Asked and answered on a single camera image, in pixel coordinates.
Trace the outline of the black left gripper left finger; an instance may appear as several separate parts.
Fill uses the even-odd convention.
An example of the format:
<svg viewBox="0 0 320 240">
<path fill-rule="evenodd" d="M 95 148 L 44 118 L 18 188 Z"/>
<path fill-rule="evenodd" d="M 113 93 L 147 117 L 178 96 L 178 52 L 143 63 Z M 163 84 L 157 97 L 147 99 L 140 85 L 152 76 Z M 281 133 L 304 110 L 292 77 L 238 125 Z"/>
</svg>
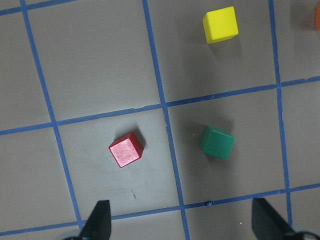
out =
<svg viewBox="0 0 320 240">
<path fill-rule="evenodd" d="M 111 206 L 109 200 L 99 200 L 82 228 L 80 240 L 109 240 L 111 237 Z"/>
</svg>

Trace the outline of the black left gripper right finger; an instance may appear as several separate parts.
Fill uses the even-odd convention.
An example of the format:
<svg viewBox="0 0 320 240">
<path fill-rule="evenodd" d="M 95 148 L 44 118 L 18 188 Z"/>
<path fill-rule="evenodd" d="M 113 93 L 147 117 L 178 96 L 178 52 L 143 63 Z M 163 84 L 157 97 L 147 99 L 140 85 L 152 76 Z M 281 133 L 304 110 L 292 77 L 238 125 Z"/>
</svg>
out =
<svg viewBox="0 0 320 240">
<path fill-rule="evenodd" d="M 257 240 L 295 240 L 296 233 L 265 198 L 254 198 L 251 229 Z"/>
</svg>

